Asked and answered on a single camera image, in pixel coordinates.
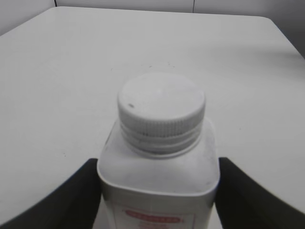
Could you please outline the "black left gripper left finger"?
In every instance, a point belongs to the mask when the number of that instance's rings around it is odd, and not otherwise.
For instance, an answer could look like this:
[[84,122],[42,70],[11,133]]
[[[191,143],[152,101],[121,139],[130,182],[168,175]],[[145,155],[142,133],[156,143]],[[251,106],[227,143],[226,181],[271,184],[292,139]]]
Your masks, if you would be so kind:
[[43,200],[2,224],[2,229],[92,229],[102,195],[97,159],[87,160]]

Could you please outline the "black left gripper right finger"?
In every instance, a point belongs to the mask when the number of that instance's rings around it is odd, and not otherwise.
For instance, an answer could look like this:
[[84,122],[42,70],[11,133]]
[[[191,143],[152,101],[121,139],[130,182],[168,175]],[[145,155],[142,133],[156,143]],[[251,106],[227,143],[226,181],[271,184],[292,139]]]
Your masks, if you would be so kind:
[[219,158],[215,206],[224,229],[303,229],[305,215],[274,196],[226,157]]

